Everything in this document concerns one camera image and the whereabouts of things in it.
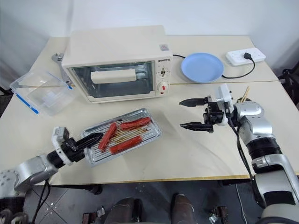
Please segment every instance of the oven control knob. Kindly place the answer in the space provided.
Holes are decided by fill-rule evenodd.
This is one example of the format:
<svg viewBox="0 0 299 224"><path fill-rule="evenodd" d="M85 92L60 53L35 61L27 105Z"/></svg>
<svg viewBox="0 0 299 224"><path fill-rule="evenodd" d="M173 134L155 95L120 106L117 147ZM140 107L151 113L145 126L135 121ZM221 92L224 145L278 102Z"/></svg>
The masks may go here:
<svg viewBox="0 0 299 224"><path fill-rule="evenodd" d="M161 82L158 84L158 90L159 90L159 93L162 95L164 93L166 93L168 91L168 83L166 82Z"/></svg>

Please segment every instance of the electrical outlet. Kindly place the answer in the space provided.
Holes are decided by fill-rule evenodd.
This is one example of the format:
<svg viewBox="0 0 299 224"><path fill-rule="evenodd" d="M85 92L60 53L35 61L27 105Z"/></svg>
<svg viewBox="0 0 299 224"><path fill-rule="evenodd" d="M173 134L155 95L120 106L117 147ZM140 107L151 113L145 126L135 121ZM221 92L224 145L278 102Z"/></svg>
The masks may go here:
<svg viewBox="0 0 299 224"><path fill-rule="evenodd" d="M233 66L252 63L251 60L245 59L243 57L245 52L251 54L254 62L261 62L266 58L266 56L257 48L229 51L228 53L226 53L226 58L231 62Z"/></svg>

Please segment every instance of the oven label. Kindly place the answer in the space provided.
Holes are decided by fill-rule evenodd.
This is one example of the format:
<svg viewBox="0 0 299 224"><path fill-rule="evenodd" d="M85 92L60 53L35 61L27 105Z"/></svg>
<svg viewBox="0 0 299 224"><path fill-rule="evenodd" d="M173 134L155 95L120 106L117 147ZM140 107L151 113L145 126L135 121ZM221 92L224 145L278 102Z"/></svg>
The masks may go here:
<svg viewBox="0 0 299 224"><path fill-rule="evenodd" d="M160 44L159 46L160 46L160 50L161 50L161 51L167 51L167 50L169 50L167 44Z"/></svg>

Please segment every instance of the person's foot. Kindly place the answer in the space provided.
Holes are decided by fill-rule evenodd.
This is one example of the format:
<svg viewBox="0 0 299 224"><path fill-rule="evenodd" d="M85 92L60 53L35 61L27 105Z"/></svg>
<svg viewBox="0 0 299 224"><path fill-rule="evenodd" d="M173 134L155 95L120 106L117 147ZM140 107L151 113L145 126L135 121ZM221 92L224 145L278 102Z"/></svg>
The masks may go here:
<svg viewBox="0 0 299 224"><path fill-rule="evenodd" d="M194 208L183 194L174 194L172 197L171 224L196 224Z"/></svg>

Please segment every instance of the baking tray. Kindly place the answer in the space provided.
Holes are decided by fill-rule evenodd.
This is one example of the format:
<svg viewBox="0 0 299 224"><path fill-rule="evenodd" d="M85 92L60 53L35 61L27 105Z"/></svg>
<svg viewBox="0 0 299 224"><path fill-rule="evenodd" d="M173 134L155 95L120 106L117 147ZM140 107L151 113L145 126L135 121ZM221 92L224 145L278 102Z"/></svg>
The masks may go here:
<svg viewBox="0 0 299 224"><path fill-rule="evenodd" d="M142 108L140 110L137 111L133 111L131 113L127 113L124 114L122 116L119 116L117 118L113 118L107 121L104 121L102 123L99 123L95 126L89 127L87 129L85 129L82 132L82 137L86 137L92 133L98 133L98 132L102 132L102 133L106 133L106 131L108 130L108 128L110 127L110 125L115 122L117 124L117 126L119 126L119 124L124 123L124 122L130 122L133 120L137 120L140 118L145 118L145 117L150 117L151 118L151 122L147 125L135 128L133 130L120 130L119 127L116 130L115 135L110 139L110 141L108 142L107 146L106 146L106 151L105 152L101 152L98 149L98 143L91 146L91 147L87 147L84 149L84 154L85 154L85 158L86 160L89 162L91 167L94 167L96 165L99 165L101 163L107 162L111 159L114 159L120 155L123 155L133 149L136 149L140 146L143 146L151 141L156 140L158 137L161 136L161 131L157 125L157 123L153 120L152 116L150 115L150 113L147 111L147 109ZM116 144L119 144L121 142L124 142L126 140L129 140L133 137L136 137L138 135L142 136L142 142L140 142L138 145L129 148L127 150L124 150L122 152L119 152L117 154L111 154L109 148L111 146L114 146Z"/></svg>

